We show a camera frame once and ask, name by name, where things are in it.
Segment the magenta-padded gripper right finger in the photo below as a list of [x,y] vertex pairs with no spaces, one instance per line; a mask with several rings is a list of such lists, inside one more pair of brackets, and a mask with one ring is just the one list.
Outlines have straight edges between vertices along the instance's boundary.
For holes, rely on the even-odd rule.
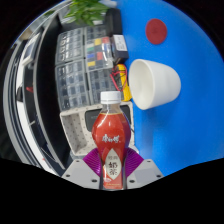
[[163,177],[153,160],[143,159],[133,149],[127,151],[124,175],[127,189],[141,188]]

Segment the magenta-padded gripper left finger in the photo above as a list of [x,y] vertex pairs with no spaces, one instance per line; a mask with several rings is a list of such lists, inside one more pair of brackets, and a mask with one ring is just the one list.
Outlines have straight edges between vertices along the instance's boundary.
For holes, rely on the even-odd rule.
[[75,159],[63,174],[63,178],[84,188],[99,189],[101,159],[98,150],[91,150],[83,159]]

